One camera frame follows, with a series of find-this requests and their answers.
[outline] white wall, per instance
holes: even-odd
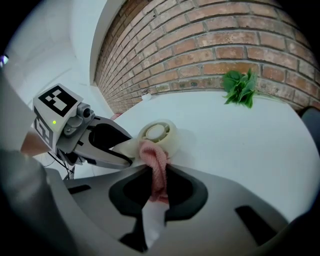
[[[99,89],[90,86],[86,79],[86,74],[89,73],[89,60],[88,66],[83,65],[85,59],[81,59],[81,54],[79,57],[82,62],[76,57],[71,44],[70,13],[71,8],[78,6],[71,4],[74,4],[72,0],[46,0],[29,15],[7,46],[5,53],[9,56],[9,62],[3,67],[3,73],[30,108],[35,95],[61,83],[83,97],[83,102],[91,105],[96,115],[110,118],[113,115],[112,110]],[[96,7],[103,9],[104,5],[102,2],[100,4]],[[82,31],[82,36],[86,38],[85,30]],[[41,155],[37,159],[43,161],[43,165],[51,162],[48,154]],[[53,164],[51,167],[56,167],[61,176],[65,176],[66,171],[60,165]]]
[[[125,0],[72,0],[70,40],[83,71],[92,85],[106,32]]]

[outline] robotic arm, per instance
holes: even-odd
[[[132,137],[114,121],[96,116],[83,98],[56,84],[33,98],[33,126],[44,143],[69,165],[124,169],[132,161],[111,149]]]

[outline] brick wall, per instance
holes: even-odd
[[[257,89],[295,109],[320,108],[310,46],[272,0],[129,0],[104,39],[95,81],[115,113],[152,94],[221,90],[229,70],[259,75]]]

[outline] person's arm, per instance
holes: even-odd
[[[22,153],[33,157],[50,151],[50,148],[42,141],[35,130],[29,131],[24,139]]]

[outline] black opening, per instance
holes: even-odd
[[[81,186],[75,186],[75,187],[71,187],[68,188],[68,191],[71,195],[82,192],[82,191],[86,191],[91,189],[91,187],[89,185],[81,185]]]
[[[250,206],[240,206],[235,209],[235,212],[258,246],[268,242],[277,234]]]
[[[192,218],[205,205],[208,199],[206,186],[196,178],[169,167],[167,174],[167,194],[170,209],[165,213],[165,222]],[[133,231],[120,241],[127,246],[145,252],[142,223],[142,208],[151,195],[152,169],[146,167],[115,183],[109,190],[110,201],[122,215],[136,218]]]

